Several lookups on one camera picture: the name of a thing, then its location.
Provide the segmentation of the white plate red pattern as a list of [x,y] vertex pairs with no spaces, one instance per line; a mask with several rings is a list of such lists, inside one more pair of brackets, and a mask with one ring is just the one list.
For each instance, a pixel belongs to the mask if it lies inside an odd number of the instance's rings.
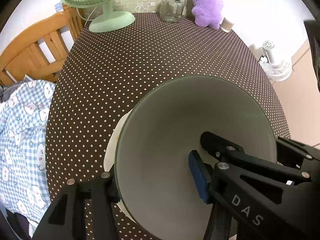
[[118,139],[122,130],[122,127],[125,124],[125,121],[127,120],[127,117],[129,116],[131,111],[124,114],[121,119],[118,121],[106,148],[105,156],[104,156],[104,171],[109,172],[112,166],[115,162],[115,156],[116,156],[116,148]]

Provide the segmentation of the cotton swab container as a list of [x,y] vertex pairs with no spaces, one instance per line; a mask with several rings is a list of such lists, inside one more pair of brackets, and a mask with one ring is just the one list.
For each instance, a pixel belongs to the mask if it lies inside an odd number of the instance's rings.
[[221,24],[220,24],[220,29],[224,31],[225,33],[229,33],[232,28],[233,28],[234,23],[227,18],[223,18]]

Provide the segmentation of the purple plush toy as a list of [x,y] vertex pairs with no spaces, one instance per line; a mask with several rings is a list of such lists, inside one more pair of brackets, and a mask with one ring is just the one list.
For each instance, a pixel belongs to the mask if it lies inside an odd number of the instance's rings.
[[193,0],[192,15],[199,27],[219,29],[222,21],[222,0]]

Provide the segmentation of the orange wooden chair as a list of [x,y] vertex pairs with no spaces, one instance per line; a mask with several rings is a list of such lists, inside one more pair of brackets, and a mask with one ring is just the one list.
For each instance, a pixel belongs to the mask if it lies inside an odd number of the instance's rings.
[[63,11],[41,20],[14,38],[1,54],[1,85],[33,79],[56,82],[68,50],[60,29],[67,27],[75,41],[84,21],[75,8],[62,5]]

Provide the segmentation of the brown polka dot tablecloth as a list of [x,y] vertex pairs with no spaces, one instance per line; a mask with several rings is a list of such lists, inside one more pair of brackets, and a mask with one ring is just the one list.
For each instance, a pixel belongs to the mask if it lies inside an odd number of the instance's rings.
[[184,17],[167,23],[156,13],[109,33],[84,27],[56,83],[46,130],[51,198],[68,179],[88,181],[103,160],[120,118],[151,89],[175,77],[222,77],[263,108],[276,136],[290,137],[283,108],[265,72],[233,31],[201,28]]

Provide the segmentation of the blue checkered cloth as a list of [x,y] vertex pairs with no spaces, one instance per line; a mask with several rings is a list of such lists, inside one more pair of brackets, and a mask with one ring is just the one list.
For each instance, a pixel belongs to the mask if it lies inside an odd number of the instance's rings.
[[50,195],[46,177],[46,128],[55,84],[24,82],[1,103],[1,203],[39,223]]

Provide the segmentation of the white floor fan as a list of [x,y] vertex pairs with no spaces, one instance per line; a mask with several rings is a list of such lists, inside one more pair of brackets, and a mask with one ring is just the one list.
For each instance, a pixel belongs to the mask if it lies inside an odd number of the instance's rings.
[[270,81],[284,81],[292,73],[291,59],[285,60],[279,53],[279,48],[271,41],[262,45],[263,54],[259,57],[259,64]]

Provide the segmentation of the glass jar black lid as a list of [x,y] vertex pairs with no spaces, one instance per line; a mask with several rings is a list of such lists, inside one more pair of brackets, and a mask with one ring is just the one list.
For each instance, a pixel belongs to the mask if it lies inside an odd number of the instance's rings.
[[185,0],[162,0],[159,15],[162,21],[177,23],[181,20]]

